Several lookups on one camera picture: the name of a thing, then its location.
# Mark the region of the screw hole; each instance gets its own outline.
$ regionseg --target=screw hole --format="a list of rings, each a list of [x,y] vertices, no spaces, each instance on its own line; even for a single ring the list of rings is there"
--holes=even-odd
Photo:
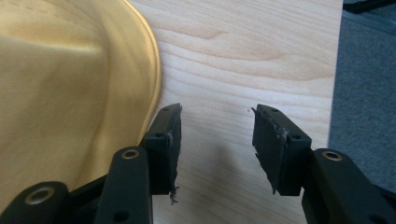
[[[113,219],[115,222],[123,222],[129,218],[129,212],[121,210],[114,214]]]
[[[382,218],[379,215],[370,215],[369,218],[370,218],[370,221],[372,221],[375,224],[387,224],[388,223],[384,218]]]
[[[133,159],[135,157],[138,157],[139,156],[139,152],[134,150],[134,149],[131,149],[131,150],[124,151],[121,156],[124,159],[129,160],[129,159]]]
[[[335,152],[331,152],[331,151],[324,151],[322,152],[322,155],[331,161],[341,161],[343,159],[343,157],[341,155],[339,155],[338,153]]]
[[[30,193],[25,198],[25,203],[30,204],[30,205],[43,203],[48,198],[50,198],[54,192],[55,192],[55,189],[53,187],[48,187],[48,186],[41,187],[41,188],[33,191],[32,193]]]

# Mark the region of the gray floor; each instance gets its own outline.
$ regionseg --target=gray floor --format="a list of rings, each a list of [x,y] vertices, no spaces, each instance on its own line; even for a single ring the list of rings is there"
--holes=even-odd
[[[371,15],[396,20],[396,6]],[[396,192],[396,35],[373,27],[342,19],[329,147]]]

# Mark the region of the light wood surface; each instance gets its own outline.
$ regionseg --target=light wood surface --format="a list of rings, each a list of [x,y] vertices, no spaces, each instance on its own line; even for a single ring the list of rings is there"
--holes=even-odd
[[[131,1],[155,34],[163,92],[182,103],[179,203],[156,223],[305,223],[301,198],[272,195],[251,145],[264,104],[326,147],[341,0]]]

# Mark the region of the black metal part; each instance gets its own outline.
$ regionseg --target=black metal part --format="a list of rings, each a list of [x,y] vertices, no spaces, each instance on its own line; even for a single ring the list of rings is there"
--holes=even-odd
[[[14,199],[0,216],[0,223],[152,223],[151,195],[176,193],[180,112],[180,104],[160,110],[141,147],[118,151],[108,175],[70,193],[60,182],[34,185]],[[27,204],[26,197],[38,189],[28,202],[46,200]]]
[[[107,175],[70,192],[72,214],[70,224],[93,223]]]
[[[352,13],[362,13],[379,7],[385,7],[396,3],[396,0],[367,0],[356,3],[343,4],[343,9]]]
[[[142,147],[114,154],[93,223],[152,223],[148,161]]]
[[[180,113],[180,104],[162,108],[140,143],[148,151],[151,194],[171,192],[173,200],[181,141]]]
[[[311,138],[279,110],[257,105],[253,146],[273,187],[284,196],[300,195]]]
[[[275,108],[258,105],[255,110],[253,146],[262,168],[281,195],[304,188],[309,224],[396,223],[394,193],[372,185],[347,155],[327,148],[311,150],[310,138],[300,131]],[[296,134],[307,139],[298,147],[292,141]]]
[[[361,170],[345,154],[314,151],[310,170],[330,213],[330,223],[394,223],[396,214]]]
[[[0,223],[64,223],[69,205],[65,184],[42,182],[21,192],[0,216]]]

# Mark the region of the wooden table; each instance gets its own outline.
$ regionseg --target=wooden table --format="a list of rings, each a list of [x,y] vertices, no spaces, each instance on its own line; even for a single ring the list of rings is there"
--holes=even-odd
[[[182,103],[177,194],[156,223],[305,223],[301,198],[272,195],[251,145],[264,104],[326,147],[342,1],[131,1],[160,48],[158,108]]]

